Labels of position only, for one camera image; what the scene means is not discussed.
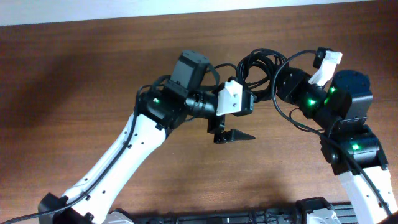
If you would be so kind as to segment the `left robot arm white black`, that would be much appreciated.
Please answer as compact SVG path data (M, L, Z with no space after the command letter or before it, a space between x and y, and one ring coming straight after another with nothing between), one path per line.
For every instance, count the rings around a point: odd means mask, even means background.
M61 197L39 203L40 223L103 223L116 197L144 160L187 118L208 120L217 144L251 140L236 129L225 131L227 114L251 114L255 96L238 77L221 83L202 54L184 50L170 75L142 87L133 114L100 160Z

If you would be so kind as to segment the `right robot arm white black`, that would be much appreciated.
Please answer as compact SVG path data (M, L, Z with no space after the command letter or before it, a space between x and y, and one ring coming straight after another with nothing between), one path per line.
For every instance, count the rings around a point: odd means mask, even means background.
M311 84L310 75L298 68L277 74L277 96L296 105L314 120L321 151L349 196L359 223L380 223L396 217L388 161L377 136L366 124L373 101L367 75L341 70L328 90Z

